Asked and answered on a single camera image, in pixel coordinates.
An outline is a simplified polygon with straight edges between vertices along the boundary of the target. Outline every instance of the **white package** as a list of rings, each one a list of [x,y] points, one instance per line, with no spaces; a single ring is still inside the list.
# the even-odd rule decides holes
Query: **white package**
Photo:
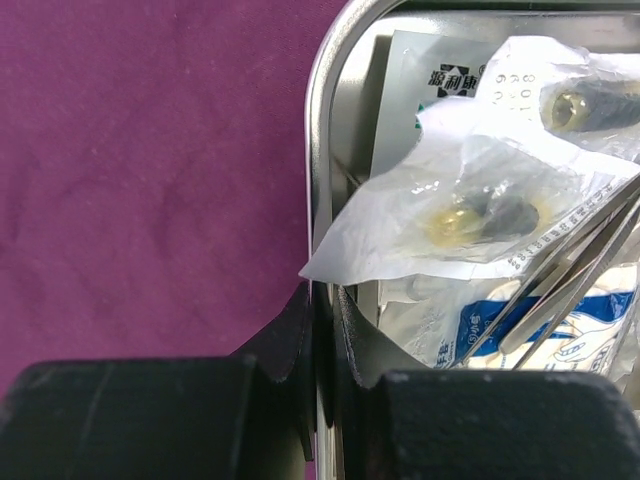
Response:
[[[640,55],[597,54],[549,37],[509,38],[477,97],[517,112],[581,148],[640,154]]]
[[[302,276],[341,285],[415,274],[512,278],[638,172],[632,163],[581,150],[474,99],[450,97],[418,118],[423,136],[416,148],[356,191]],[[542,204],[546,199],[535,231],[500,241],[464,236],[455,246],[437,244],[429,230],[433,216],[458,197],[490,186],[496,193],[487,207],[490,220],[501,218],[493,200],[499,205],[511,190]],[[481,222],[470,222],[465,235],[487,226]]]
[[[434,291],[420,303],[390,303],[379,328],[407,353],[433,368],[461,358],[518,289],[517,280],[472,282],[432,279]],[[525,369],[578,370],[608,374],[627,329],[633,324],[638,284],[636,263],[607,270],[585,298],[526,363]],[[498,344],[537,297],[526,299],[471,357],[468,367],[510,369],[541,334],[541,327],[517,351],[504,355]],[[630,371],[623,366],[620,376]]]
[[[380,99],[371,176],[396,166],[420,138],[416,114],[443,97],[473,97],[498,44],[396,30]]]

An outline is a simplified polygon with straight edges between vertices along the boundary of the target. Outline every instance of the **sealed package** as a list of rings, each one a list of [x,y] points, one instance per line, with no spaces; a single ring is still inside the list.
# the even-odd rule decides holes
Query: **sealed package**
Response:
[[[447,368],[467,352],[497,317],[517,290],[519,281],[433,281],[441,288],[432,292],[429,299],[419,303],[387,304],[379,328],[426,365]],[[637,262],[607,270],[524,368],[607,374],[619,343],[633,323],[637,286]],[[502,353],[498,344],[536,299],[535,296],[528,298],[507,317],[474,353],[467,367],[513,368],[546,324],[513,353]]]
[[[477,95],[586,150],[638,159],[638,54],[596,54],[548,37],[511,37],[487,64]]]
[[[428,33],[394,32],[380,99],[371,176],[387,172],[420,138],[416,114],[448,97],[473,97],[499,45]]]

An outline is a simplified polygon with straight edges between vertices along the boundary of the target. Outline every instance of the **yellow liquid capsule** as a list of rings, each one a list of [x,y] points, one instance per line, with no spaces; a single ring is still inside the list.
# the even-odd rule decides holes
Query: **yellow liquid capsule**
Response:
[[[470,208],[444,210],[429,220],[425,230],[438,247],[471,244],[480,239],[482,217]]]

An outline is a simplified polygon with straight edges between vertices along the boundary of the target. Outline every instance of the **clear plastic wrapper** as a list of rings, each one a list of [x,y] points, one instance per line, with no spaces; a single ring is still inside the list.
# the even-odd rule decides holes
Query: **clear plastic wrapper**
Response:
[[[477,96],[586,150],[638,160],[638,54],[596,54],[548,37],[511,37],[488,62]]]
[[[463,354],[452,345],[462,310],[508,282],[502,278],[466,281],[427,276],[381,282],[384,299],[391,301],[383,305],[378,328],[425,365],[445,368]]]
[[[356,191],[302,276],[514,277],[638,170],[470,98],[419,120],[416,148]]]

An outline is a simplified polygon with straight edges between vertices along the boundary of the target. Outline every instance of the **capsule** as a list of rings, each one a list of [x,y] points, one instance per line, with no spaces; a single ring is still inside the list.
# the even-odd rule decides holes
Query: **capsule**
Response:
[[[524,198],[473,195],[435,214],[427,224],[427,234],[437,246],[464,246],[529,235],[539,222],[538,209]]]
[[[550,132],[595,132],[640,123],[640,95],[628,82],[581,81],[556,90],[544,102],[542,122]]]

